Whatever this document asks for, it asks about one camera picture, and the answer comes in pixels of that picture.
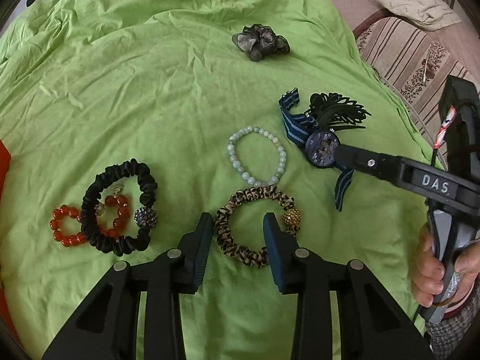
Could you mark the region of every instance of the metal rivet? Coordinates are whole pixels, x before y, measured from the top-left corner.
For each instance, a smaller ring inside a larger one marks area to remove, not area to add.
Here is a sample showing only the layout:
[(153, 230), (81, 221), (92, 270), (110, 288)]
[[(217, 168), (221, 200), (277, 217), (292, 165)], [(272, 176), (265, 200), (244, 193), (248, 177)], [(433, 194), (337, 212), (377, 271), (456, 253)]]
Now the metal rivet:
[(182, 251), (180, 249), (170, 249), (166, 255), (171, 259), (177, 259), (182, 255)]
[(300, 247), (295, 251), (295, 255), (301, 259), (304, 259), (309, 256), (309, 252), (306, 249), (303, 249), (303, 247)]
[(357, 271), (361, 271), (364, 267), (363, 262), (361, 262), (359, 259), (353, 259), (350, 261), (350, 266)]
[(127, 267), (127, 263), (125, 261), (117, 261), (113, 264), (113, 269), (117, 272), (123, 271)]

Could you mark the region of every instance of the human hand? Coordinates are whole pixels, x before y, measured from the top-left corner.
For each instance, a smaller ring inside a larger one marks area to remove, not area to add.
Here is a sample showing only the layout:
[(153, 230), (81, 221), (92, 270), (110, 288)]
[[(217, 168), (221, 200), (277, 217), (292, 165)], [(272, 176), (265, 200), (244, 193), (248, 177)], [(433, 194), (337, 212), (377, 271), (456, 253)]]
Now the human hand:
[[(431, 250), (434, 238), (428, 224), (420, 230), (415, 262), (410, 269), (411, 289), (415, 300), (424, 307), (430, 307), (434, 295), (443, 291), (442, 278), (445, 274), (443, 264), (434, 257)], [(470, 291), (480, 271), (480, 244), (468, 247), (455, 262), (455, 271), (463, 274), (452, 303), (462, 300)]]

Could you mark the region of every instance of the black satin scrunchie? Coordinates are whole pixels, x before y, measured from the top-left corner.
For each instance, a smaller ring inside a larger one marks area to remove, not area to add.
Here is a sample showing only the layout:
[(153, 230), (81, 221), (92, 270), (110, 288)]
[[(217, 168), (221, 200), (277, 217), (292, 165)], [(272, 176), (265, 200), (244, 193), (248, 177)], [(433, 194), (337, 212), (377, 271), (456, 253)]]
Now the black satin scrunchie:
[[(107, 237), (100, 232), (97, 225), (95, 207), (99, 203), (103, 190), (124, 177), (138, 176), (138, 185), (142, 194), (140, 203), (144, 206), (135, 213), (135, 222), (139, 225), (137, 238), (121, 235), (117, 240)], [(112, 165), (105, 168), (105, 172), (95, 176), (83, 197), (82, 234), (88, 239), (90, 245), (104, 253), (113, 251), (116, 256), (130, 254), (135, 250), (144, 251), (150, 244), (150, 228), (157, 224), (157, 216), (152, 209), (155, 203), (155, 190), (158, 184), (150, 174), (150, 168), (145, 163), (138, 163), (134, 158), (125, 161), (122, 165)]]
[(242, 33), (232, 36), (232, 41), (253, 62), (271, 54), (290, 52), (289, 43), (284, 37), (276, 35), (270, 27), (261, 24), (244, 27)]

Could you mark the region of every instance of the bed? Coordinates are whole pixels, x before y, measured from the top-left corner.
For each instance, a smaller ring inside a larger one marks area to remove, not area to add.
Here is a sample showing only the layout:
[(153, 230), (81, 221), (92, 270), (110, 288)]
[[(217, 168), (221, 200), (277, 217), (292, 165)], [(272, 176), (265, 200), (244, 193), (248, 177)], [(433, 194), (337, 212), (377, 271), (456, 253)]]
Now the bed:
[[(231, 36), (254, 23), (284, 36), (291, 53), (249, 61)], [(249, 125), (284, 143), (289, 165), (279, 188), (302, 212), (299, 244), (328, 261), (362, 260), (413, 314), (407, 267), (425, 221), (423, 199), (355, 174), (343, 211), (335, 211), (338, 172), (313, 168), (285, 137), (278, 99), (294, 87), (300, 111), (312, 93), (337, 92), (371, 112), (365, 130), (339, 133), (343, 143), (430, 158), (404, 103), (362, 61), (332, 0), (38, 0), (20, 15), (0, 39), (0, 139), (12, 156), (0, 205), (0, 265), (32, 359), (118, 260), (55, 242), (52, 210), (79, 206), (106, 166), (146, 162), (159, 183), (159, 224), (147, 251), (122, 259), (151, 261), (192, 231), (201, 212), (214, 214), (246, 187), (226, 146)], [(262, 178), (275, 167), (262, 139), (246, 138), (238, 150)], [(134, 180), (126, 191), (136, 209)], [(236, 240), (259, 249), (267, 211), (280, 214), (267, 202), (242, 209), (232, 223)], [(278, 293), (268, 269), (239, 264), (212, 240), (199, 293), (181, 298), (187, 358), (288, 359), (295, 304)], [(339, 359), (337, 327), (334, 352)]]

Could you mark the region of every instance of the plaid sleeve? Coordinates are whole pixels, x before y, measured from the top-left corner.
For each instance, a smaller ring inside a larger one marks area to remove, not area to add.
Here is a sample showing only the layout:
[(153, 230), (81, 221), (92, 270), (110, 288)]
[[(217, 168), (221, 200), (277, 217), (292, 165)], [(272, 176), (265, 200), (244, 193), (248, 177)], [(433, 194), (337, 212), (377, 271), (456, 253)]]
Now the plaid sleeve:
[(429, 322), (425, 324), (431, 337), (431, 348), (437, 360), (445, 360), (452, 353), (479, 311), (480, 279), (477, 278), (470, 298), (466, 301), (462, 311), (439, 324)]

